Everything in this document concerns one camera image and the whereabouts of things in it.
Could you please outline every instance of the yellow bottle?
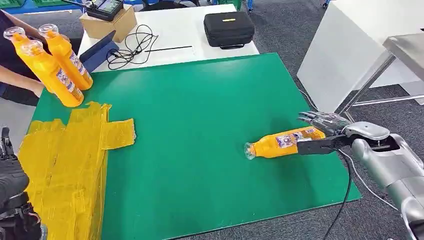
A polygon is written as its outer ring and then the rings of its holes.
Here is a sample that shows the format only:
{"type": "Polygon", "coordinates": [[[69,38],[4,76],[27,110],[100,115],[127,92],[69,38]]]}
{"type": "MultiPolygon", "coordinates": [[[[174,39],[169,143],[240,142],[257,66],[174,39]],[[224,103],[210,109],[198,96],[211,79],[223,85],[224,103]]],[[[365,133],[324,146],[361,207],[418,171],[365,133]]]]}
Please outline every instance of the yellow bottle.
{"type": "Polygon", "coordinates": [[[21,46],[21,50],[31,58],[32,66],[38,72],[40,80],[51,87],[64,106],[72,108],[83,102],[83,93],[69,79],[56,59],[44,51],[40,41],[30,40],[21,46]]]}
{"type": "Polygon", "coordinates": [[[246,143],[244,153],[248,159],[254,157],[275,158],[279,156],[297,154],[298,140],[323,139],[326,135],[313,126],[297,128],[273,135],[266,135],[255,143],[246,143]]]}
{"type": "MultiPolygon", "coordinates": [[[[20,57],[20,59],[22,59],[22,61],[28,66],[28,68],[31,69],[35,76],[40,79],[39,73],[33,67],[32,58],[23,54],[21,50],[21,46],[23,44],[28,44],[30,42],[30,39],[25,35],[25,30],[22,27],[18,26],[9,27],[3,32],[3,37],[12,42],[16,54],[20,57]]],[[[47,91],[52,93],[52,89],[50,88],[50,86],[45,82],[43,82],[43,84],[47,91]]]]}
{"type": "Polygon", "coordinates": [[[58,27],[54,24],[44,24],[39,27],[38,32],[45,37],[53,57],[75,83],[80,90],[87,90],[93,85],[93,79],[87,69],[83,66],[71,44],[60,34],[58,27]]]}

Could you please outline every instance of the yellow plastic wrap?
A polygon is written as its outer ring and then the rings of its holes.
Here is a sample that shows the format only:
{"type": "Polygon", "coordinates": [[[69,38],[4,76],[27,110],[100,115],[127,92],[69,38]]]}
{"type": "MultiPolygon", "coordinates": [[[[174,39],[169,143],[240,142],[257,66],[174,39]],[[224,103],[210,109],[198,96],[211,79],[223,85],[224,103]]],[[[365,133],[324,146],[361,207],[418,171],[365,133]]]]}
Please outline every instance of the yellow plastic wrap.
{"type": "Polygon", "coordinates": [[[133,119],[108,122],[109,104],[88,103],[59,119],[33,121],[19,150],[26,191],[49,240],[101,237],[107,151],[134,144],[133,119]]]}

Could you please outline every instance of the person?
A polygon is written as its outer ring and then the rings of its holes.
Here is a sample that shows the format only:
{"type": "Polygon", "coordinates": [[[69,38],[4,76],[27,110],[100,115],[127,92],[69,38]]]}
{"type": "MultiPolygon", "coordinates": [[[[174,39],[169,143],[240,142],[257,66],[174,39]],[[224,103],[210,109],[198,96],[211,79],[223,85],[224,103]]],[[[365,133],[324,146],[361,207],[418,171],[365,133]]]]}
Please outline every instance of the person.
{"type": "MultiPolygon", "coordinates": [[[[37,29],[0,10],[0,31],[15,26],[23,28],[30,39],[40,40],[46,46],[45,38],[37,29]]],[[[16,54],[13,44],[4,37],[0,37],[0,53],[0,97],[36,106],[44,85],[16,54]]]]}

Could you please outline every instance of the gray carpet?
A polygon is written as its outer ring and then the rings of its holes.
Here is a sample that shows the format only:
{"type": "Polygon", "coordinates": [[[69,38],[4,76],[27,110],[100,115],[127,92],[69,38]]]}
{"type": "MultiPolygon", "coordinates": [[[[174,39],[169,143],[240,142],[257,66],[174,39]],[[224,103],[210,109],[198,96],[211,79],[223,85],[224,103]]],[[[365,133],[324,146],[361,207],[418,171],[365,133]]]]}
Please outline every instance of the gray carpet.
{"type": "MultiPolygon", "coordinates": [[[[315,31],[324,15],[320,0],[254,0],[250,17],[255,24],[254,42],[259,52],[276,52],[281,57],[299,88],[296,78],[315,31]]],[[[82,28],[73,14],[64,12],[53,23],[66,35],[82,36],[82,28]]],[[[52,21],[24,16],[27,22],[39,26],[52,21]]],[[[379,87],[367,92],[363,100],[405,95],[398,85],[379,87]]],[[[424,157],[420,126],[424,126],[424,108],[415,101],[385,103],[374,106],[354,107],[350,111],[355,120],[369,121],[391,129],[402,135],[412,149],[424,157]]],[[[382,198],[386,195],[370,179],[367,170],[354,160],[356,168],[368,186],[382,198]]],[[[405,240],[405,229],[399,213],[372,196],[353,178],[363,198],[349,202],[335,224],[328,239],[331,240],[405,240]]],[[[330,206],[274,219],[217,230],[184,240],[314,240],[322,239],[339,206],[330,206]]]]}

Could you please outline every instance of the cardboard box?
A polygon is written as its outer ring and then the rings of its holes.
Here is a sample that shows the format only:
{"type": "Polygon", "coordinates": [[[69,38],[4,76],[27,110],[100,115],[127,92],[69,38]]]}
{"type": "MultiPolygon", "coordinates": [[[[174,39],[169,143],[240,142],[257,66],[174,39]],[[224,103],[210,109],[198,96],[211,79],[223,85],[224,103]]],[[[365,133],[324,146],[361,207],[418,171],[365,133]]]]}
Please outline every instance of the cardboard box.
{"type": "Polygon", "coordinates": [[[124,4],[113,21],[104,21],[84,13],[80,18],[82,26],[90,38],[102,39],[104,36],[116,30],[113,41],[122,42],[130,31],[136,26],[137,20],[133,6],[124,4]]]}

